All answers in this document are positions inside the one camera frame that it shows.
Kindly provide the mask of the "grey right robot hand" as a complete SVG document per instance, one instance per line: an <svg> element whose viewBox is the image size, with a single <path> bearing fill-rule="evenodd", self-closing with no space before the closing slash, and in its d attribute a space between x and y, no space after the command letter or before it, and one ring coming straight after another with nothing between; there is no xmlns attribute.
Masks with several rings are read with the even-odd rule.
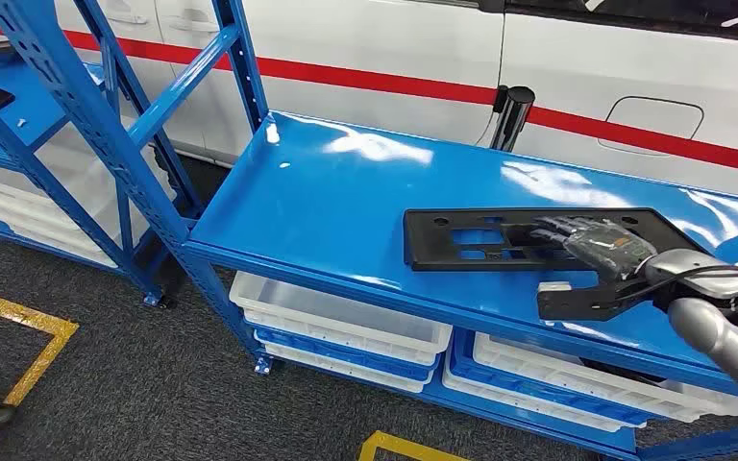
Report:
<svg viewBox="0 0 738 461"><path fill-rule="evenodd" d="M577 216L540 216L529 235L560 244L600 275L632 279L658 255L654 245L610 220Z"/></svg>

